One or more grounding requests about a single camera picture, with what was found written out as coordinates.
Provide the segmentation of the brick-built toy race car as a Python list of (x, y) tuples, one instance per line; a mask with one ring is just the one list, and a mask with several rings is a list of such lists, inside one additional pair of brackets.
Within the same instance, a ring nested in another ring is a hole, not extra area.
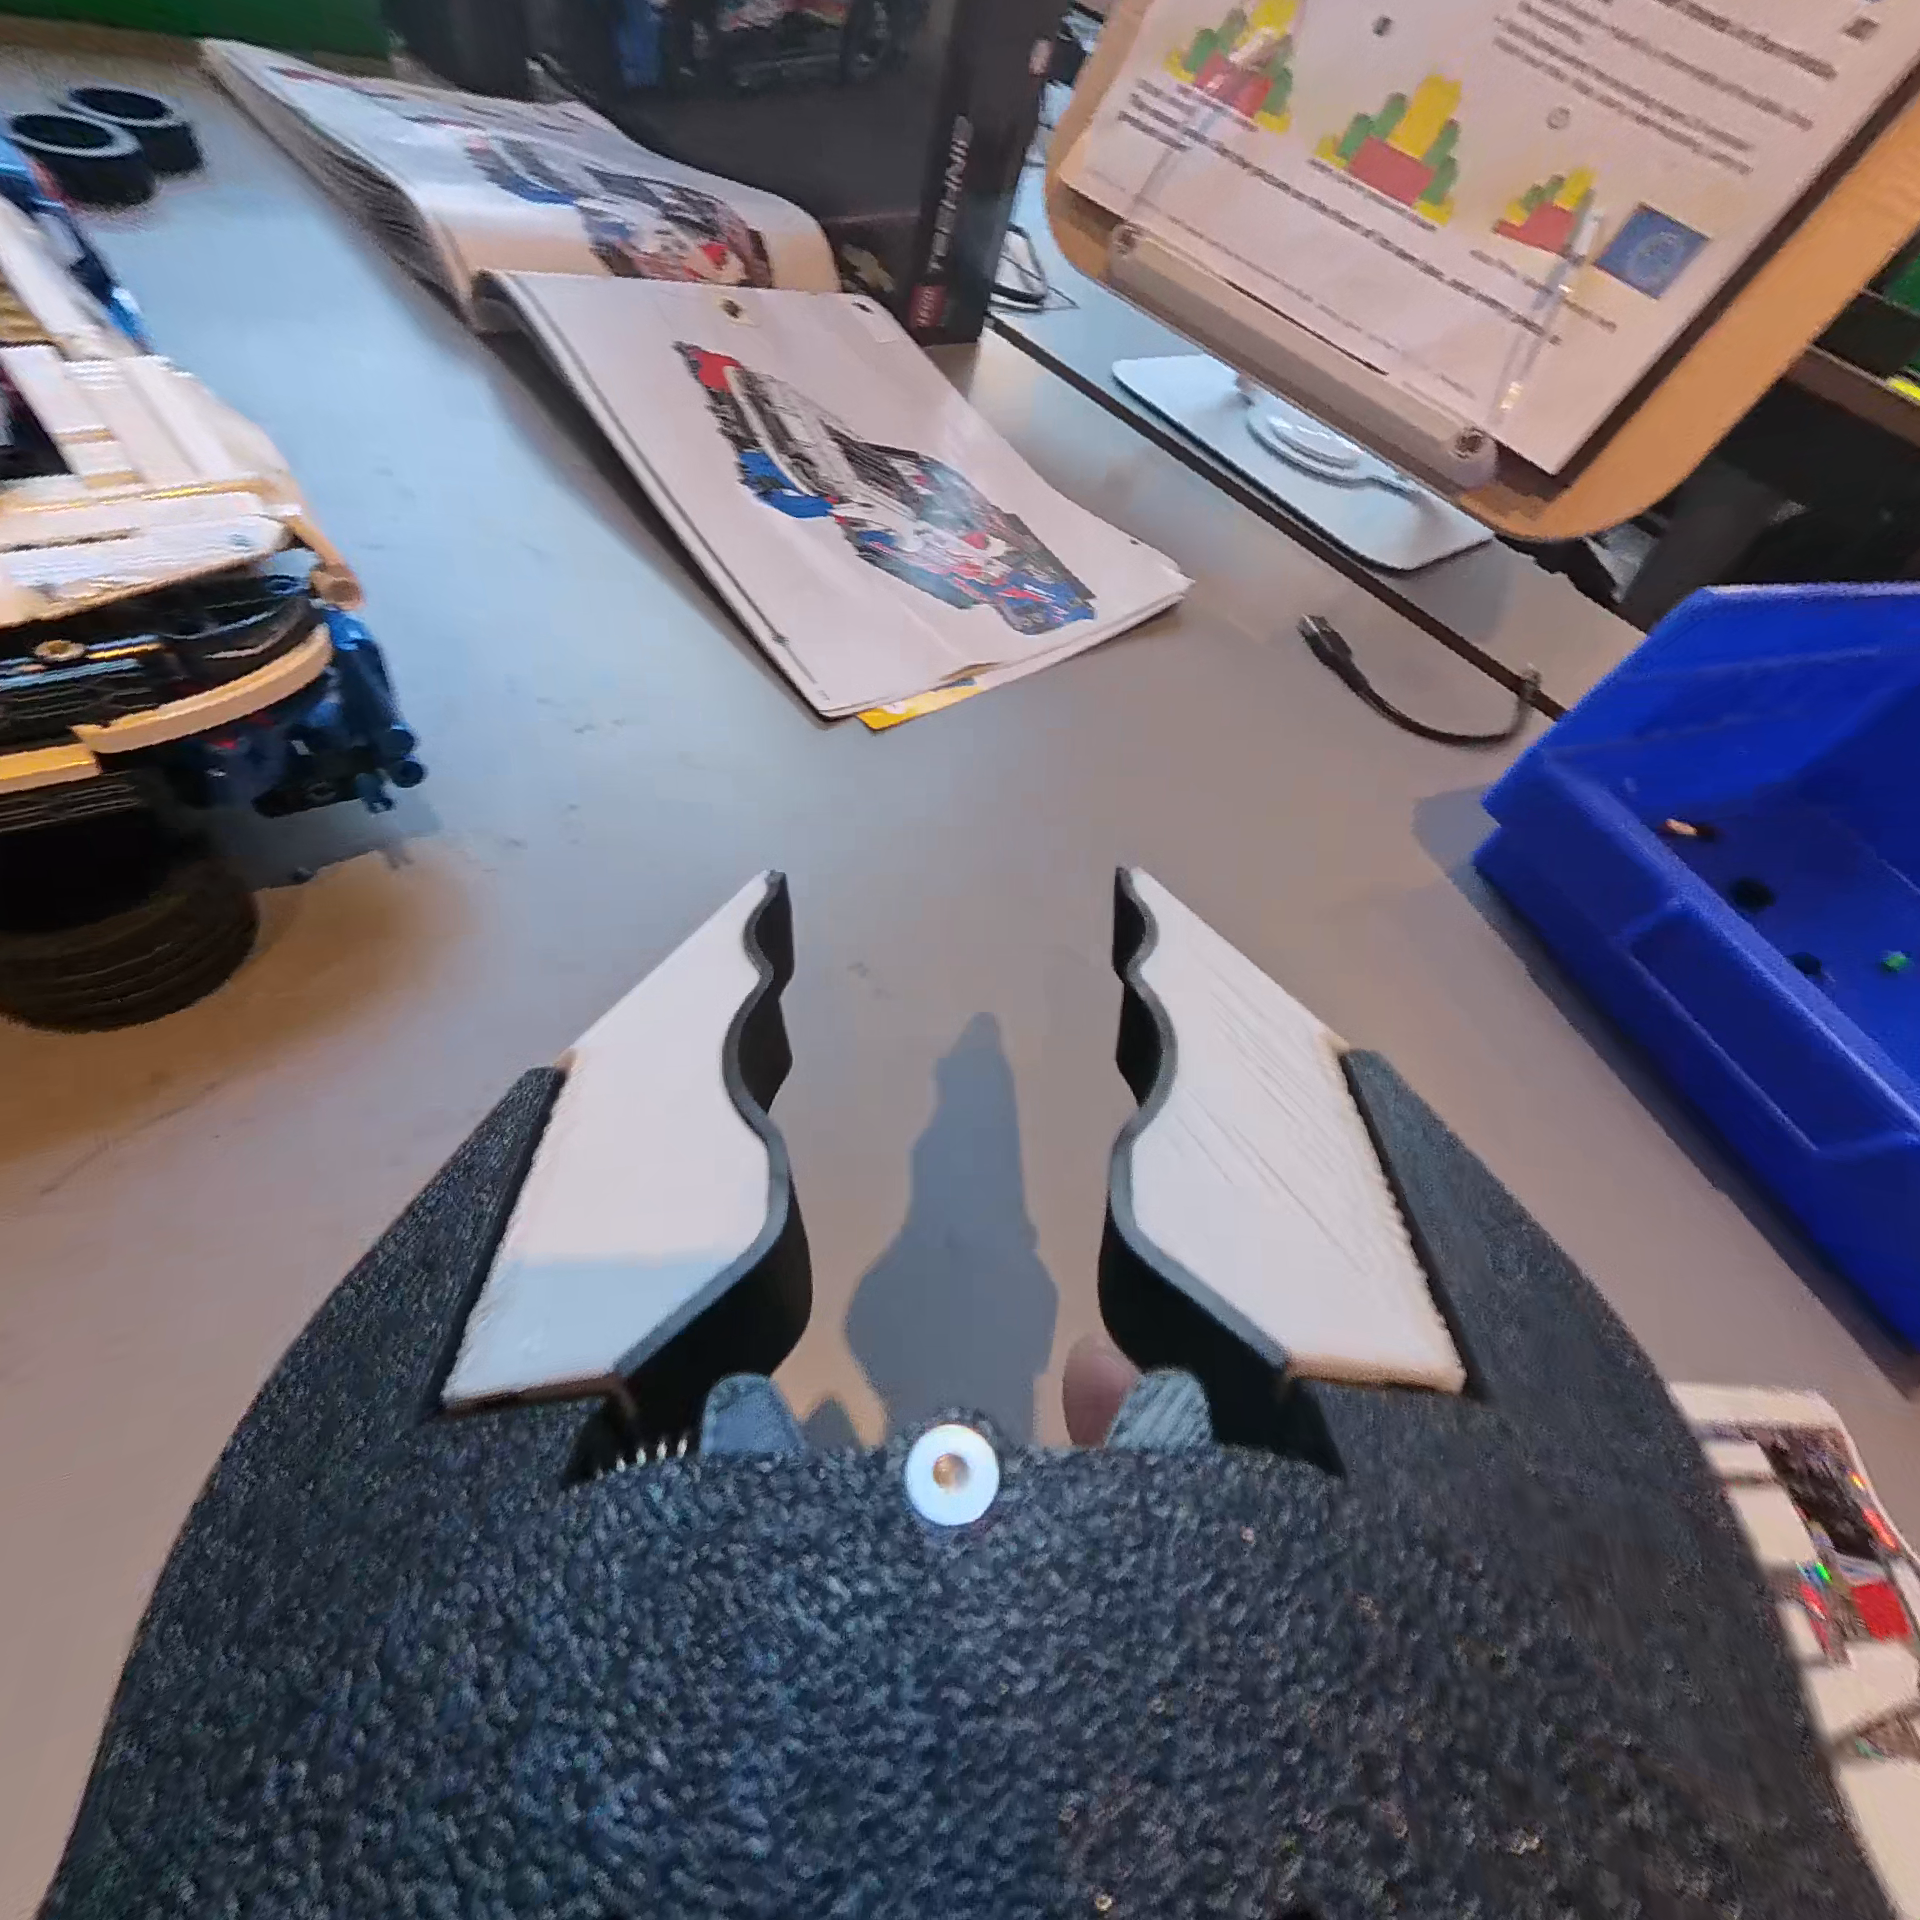
[(277, 446), (152, 348), (90, 205), (2, 173), (2, 1002), (100, 1033), (253, 950), (189, 813), (387, 810), (426, 766)]

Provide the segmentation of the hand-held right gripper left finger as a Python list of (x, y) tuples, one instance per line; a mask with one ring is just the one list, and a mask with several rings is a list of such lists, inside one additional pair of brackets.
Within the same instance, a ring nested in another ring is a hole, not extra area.
[(716, 906), (556, 1062), (448, 1357), (439, 1415), (579, 1402), (571, 1462), (783, 1449), (759, 1392), (812, 1309), (773, 1106), (794, 1064), (787, 876)]

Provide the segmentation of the race car set box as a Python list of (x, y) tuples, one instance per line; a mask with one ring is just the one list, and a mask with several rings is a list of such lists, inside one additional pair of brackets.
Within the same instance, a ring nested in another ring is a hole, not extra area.
[(984, 328), (1062, 2), (383, 2), (437, 77), (534, 77), (643, 148), (803, 208), (920, 345)]

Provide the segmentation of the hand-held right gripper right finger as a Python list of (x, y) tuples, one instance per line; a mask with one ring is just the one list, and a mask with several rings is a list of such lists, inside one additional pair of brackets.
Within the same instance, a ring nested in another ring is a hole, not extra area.
[(1181, 1376), (1219, 1445), (1335, 1454), (1315, 1388), (1461, 1401), (1470, 1361), (1365, 1109), (1354, 1046), (1144, 869), (1114, 878), (1103, 1330)]

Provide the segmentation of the printed paper instruction sheet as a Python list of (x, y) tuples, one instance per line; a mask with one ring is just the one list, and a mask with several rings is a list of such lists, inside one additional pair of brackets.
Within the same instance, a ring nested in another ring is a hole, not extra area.
[(1148, 4), (1060, 177), (1559, 473), (1916, 47), (1916, 2)]

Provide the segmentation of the silver flat stand base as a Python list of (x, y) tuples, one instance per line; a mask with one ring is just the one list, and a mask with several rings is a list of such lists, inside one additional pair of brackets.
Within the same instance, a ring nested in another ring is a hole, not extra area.
[(1372, 568), (1421, 572), (1494, 540), (1407, 470), (1212, 357), (1119, 358), (1114, 377), (1267, 502)]

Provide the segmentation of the black rubber toy tyre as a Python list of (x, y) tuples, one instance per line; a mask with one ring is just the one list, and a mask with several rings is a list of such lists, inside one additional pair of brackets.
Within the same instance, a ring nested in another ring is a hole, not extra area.
[(128, 134), (157, 175), (189, 175), (204, 166), (200, 140), (179, 104), (144, 86), (82, 82), (62, 104)]
[(5, 140), (82, 205), (132, 208), (155, 194), (155, 172), (136, 136), (96, 114), (11, 111)]

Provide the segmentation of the person's right hand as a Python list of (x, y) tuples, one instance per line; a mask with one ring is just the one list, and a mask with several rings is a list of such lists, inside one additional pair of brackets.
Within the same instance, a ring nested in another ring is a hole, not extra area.
[(1107, 1332), (1082, 1334), (1062, 1360), (1068, 1442), (1077, 1449), (1102, 1447), (1141, 1378), (1142, 1369)]

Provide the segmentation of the instruction sheet on stand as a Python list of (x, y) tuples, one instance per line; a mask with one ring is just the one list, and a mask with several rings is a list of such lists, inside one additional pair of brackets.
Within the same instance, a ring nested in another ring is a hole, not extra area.
[(1488, 429), (1397, 390), (1375, 368), (1099, 209), (1066, 152), (1148, 4), (1110, 4), (1046, 150), (1046, 218), (1070, 263), (1260, 388), (1295, 402), (1502, 535), (1557, 540), (1627, 521), (1692, 478), (1916, 228), (1916, 71), (1767, 231), (1598, 434), (1540, 470)]

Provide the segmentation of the green plastic bin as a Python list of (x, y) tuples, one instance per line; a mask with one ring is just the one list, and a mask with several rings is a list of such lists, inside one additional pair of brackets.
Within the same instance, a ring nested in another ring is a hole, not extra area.
[(5, 2), (2, 13), (295, 54), (383, 60), (394, 46), (380, 2)]

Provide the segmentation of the open building instruction booklet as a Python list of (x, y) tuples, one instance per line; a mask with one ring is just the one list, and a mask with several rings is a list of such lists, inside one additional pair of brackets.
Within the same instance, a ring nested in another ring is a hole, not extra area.
[(886, 728), (1187, 598), (840, 287), (794, 201), (582, 102), (198, 52), (472, 330), (526, 341), (819, 716)]

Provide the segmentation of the large blue plastic bin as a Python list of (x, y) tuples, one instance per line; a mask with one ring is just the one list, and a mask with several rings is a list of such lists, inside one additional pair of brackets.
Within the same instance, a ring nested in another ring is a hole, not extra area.
[[(1484, 806), (1479, 876), (1916, 1346), (1917, 586), (1693, 592)], [(1739, 912), (1739, 876), (1776, 903)]]

